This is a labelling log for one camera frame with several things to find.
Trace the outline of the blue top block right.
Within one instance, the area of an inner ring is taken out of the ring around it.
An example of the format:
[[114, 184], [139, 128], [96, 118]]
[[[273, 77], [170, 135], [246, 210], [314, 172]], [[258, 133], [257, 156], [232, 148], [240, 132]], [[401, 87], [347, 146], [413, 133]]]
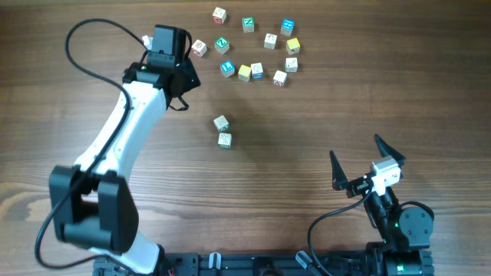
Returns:
[[289, 18], [285, 18], [282, 22], [281, 34], [285, 36], [291, 36], [294, 27], [295, 27], [295, 22]]

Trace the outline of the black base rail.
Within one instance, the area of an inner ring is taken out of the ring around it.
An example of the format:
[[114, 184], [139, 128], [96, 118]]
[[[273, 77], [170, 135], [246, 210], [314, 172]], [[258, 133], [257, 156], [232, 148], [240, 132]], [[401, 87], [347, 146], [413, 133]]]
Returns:
[[[332, 275], [432, 276], [435, 274], [429, 251], [379, 252], [333, 251], [319, 258]], [[300, 251], [296, 255], [209, 255], [196, 253], [167, 254], [154, 275], [166, 276], [264, 276], [321, 275], [312, 257]]]

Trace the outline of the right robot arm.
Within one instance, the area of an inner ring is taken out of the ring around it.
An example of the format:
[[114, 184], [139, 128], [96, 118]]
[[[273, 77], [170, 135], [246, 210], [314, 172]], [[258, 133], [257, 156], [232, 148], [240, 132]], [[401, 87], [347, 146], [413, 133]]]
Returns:
[[347, 197], [361, 196], [371, 226], [382, 241], [367, 243], [363, 251], [337, 253], [340, 269], [356, 275], [433, 275], [428, 251], [433, 232], [433, 210], [416, 201], [400, 203], [392, 186], [403, 178], [406, 157], [379, 135], [374, 141], [381, 154], [370, 171], [349, 180], [334, 152], [330, 152], [333, 189]]

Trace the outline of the green V block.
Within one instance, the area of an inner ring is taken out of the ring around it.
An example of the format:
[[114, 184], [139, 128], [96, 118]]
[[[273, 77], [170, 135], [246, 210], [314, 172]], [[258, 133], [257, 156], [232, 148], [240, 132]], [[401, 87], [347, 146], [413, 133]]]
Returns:
[[229, 121], [226, 119], [226, 117], [224, 115], [221, 115], [221, 116], [217, 117], [216, 119], [214, 119], [213, 123], [214, 123], [216, 129], [220, 133], [223, 133], [229, 129]]

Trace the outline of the green N block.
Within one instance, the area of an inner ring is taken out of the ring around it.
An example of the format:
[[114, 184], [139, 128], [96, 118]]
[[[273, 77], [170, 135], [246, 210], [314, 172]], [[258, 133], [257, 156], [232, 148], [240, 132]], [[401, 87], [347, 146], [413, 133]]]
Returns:
[[245, 33], [252, 33], [255, 31], [255, 21], [253, 17], [244, 17], [242, 19], [242, 28]]

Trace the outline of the yellow block right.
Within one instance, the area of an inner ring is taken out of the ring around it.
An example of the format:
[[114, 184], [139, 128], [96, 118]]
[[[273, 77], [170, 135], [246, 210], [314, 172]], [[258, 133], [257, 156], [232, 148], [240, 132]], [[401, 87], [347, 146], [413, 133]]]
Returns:
[[297, 54], [300, 51], [301, 45], [297, 38], [288, 39], [286, 41], [286, 51], [288, 54]]

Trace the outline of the green Z block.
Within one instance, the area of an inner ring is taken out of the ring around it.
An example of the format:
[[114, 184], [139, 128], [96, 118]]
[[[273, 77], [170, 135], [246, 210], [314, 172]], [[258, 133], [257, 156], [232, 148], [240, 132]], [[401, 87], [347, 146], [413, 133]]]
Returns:
[[229, 48], [230, 44], [229, 41], [224, 38], [224, 37], [219, 37], [215, 43], [214, 43], [215, 49], [220, 53], [220, 54], [225, 54]]

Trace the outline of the green-edged wooden block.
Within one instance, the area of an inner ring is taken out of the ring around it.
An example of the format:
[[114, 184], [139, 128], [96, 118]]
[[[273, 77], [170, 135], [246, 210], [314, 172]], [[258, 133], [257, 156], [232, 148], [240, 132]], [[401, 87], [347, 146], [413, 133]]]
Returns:
[[218, 145], [221, 148], [230, 148], [232, 144], [232, 135], [230, 133], [220, 133]]

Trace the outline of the white block red side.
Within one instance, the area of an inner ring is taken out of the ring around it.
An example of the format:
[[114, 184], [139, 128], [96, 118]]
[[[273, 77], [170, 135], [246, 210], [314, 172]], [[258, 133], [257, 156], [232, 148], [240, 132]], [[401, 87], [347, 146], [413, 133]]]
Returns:
[[191, 51], [198, 57], [202, 58], [207, 51], [206, 43], [203, 41], [196, 39], [191, 47]]

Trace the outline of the yellow block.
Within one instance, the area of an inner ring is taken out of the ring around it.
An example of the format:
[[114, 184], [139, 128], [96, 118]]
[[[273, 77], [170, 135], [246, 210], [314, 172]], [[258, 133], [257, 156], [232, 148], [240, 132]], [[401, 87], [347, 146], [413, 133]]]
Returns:
[[252, 69], [250, 66], [247, 66], [247, 65], [242, 65], [240, 68], [239, 68], [239, 72], [238, 72], [238, 78], [241, 80], [241, 81], [245, 81], [245, 82], [249, 82], [250, 78], [251, 78], [251, 75], [252, 75]]
[[288, 39], [286, 41], [286, 51], [288, 54], [297, 54], [300, 51], [301, 45], [297, 38]]

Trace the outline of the white O block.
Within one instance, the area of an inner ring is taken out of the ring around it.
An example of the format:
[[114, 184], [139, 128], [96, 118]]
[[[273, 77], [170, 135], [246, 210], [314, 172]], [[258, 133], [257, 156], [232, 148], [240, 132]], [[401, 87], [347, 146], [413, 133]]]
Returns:
[[285, 59], [285, 70], [287, 73], [298, 71], [298, 59], [296, 57], [287, 57]]

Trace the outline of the blue L block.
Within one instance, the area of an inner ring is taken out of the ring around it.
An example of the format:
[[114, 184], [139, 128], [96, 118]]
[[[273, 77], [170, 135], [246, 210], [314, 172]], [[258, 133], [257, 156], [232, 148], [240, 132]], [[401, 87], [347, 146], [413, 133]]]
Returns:
[[227, 60], [220, 64], [220, 70], [224, 77], [231, 77], [234, 75], [236, 68], [230, 60]]

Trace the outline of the red-sided block far back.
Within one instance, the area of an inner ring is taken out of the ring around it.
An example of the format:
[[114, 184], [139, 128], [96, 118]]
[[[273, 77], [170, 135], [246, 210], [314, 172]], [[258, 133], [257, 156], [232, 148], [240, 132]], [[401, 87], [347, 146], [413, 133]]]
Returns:
[[213, 21], [219, 25], [223, 25], [225, 23], [226, 16], [226, 10], [220, 7], [216, 7], [212, 14]]

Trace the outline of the white block number two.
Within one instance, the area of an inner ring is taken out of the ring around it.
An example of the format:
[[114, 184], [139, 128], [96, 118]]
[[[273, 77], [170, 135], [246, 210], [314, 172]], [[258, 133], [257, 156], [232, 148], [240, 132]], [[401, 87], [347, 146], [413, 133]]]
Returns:
[[277, 42], [277, 35], [267, 33], [265, 35], [264, 48], [275, 49], [276, 42]]

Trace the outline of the yellow top block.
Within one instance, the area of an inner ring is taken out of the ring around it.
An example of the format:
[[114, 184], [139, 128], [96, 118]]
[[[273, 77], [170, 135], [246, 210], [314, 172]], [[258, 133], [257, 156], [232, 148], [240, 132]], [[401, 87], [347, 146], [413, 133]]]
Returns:
[[242, 65], [240, 68], [239, 68], [239, 72], [238, 72], [238, 78], [241, 80], [241, 81], [245, 81], [245, 82], [249, 82], [250, 78], [251, 78], [251, 75], [252, 75], [252, 69], [250, 66], [247, 66], [247, 65]]

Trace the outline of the blue P block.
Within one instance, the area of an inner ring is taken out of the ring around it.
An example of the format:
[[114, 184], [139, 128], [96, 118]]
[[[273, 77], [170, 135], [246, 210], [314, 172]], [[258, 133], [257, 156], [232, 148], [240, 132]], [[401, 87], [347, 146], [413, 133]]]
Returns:
[[261, 63], [251, 64], [252, 78], [254, 80], [262, 79], [264, 77], [264, 70]]

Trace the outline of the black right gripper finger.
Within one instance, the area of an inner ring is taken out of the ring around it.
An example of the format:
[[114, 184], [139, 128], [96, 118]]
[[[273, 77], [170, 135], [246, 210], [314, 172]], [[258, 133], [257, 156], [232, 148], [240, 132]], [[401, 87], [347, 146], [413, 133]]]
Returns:
[[382, 157], [391, 156], [396, 161], [405, 161], [406, 157], [388, 145], [378, 134], [374, 134], [374, 141]]
[[338, 161], [333, 150], [329, 152], [330, 160], [331, 160], [331, 168], [332, 168], [332, 183], [333, 184], [347, 184], [348, 178], [344, 174], [344, 170], [341, 167], [341, 164]]

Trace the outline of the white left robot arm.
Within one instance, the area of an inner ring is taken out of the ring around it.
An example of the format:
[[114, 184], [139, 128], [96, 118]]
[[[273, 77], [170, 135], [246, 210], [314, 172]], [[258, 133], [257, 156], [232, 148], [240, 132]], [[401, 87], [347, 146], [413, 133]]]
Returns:
[[157, 121], [172, 107], [171, 101], [200, 85], [189, 58], [191, 34], [156, 25], [153, 37], [143, 42], [138, 62], [124, 70], [121, 82], [75, 67], [115, 86], [119, 100], [94, 142], [73, 166], [56, 166], [49, 176], [51, 211], [39, 230], [35, 257], [46, 268], [41, 242], [48, 225], [60, 242], [93, 252], [94, 273], [175, 275], [162, 245], [138, 230], [139, 214], [128, 182], [133, 165]]

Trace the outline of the red A block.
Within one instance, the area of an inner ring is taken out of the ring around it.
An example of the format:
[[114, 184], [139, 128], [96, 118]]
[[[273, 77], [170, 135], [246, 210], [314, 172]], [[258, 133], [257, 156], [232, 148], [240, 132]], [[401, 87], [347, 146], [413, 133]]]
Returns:
[[273, 84], [278, 87], [283, 87], [287, 80], [287, 74], [283, 71], [276, 71], [273, 77]]

